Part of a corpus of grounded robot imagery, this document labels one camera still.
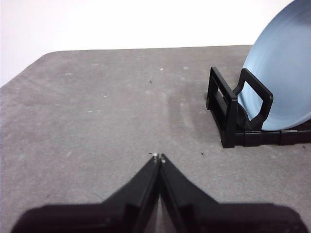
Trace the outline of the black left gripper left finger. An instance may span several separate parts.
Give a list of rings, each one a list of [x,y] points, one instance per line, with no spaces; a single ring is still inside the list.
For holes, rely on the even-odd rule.
[[[158,201],[159,157],[100,203],[44,205],[23,213],[14,233],[142,233]]]

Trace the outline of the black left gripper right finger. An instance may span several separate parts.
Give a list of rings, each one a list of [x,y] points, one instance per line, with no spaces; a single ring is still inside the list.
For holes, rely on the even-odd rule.
[[[193,184],[165,154],[160,193],[178,233],[306,233],[300,214],[273,203],[219,203]]]

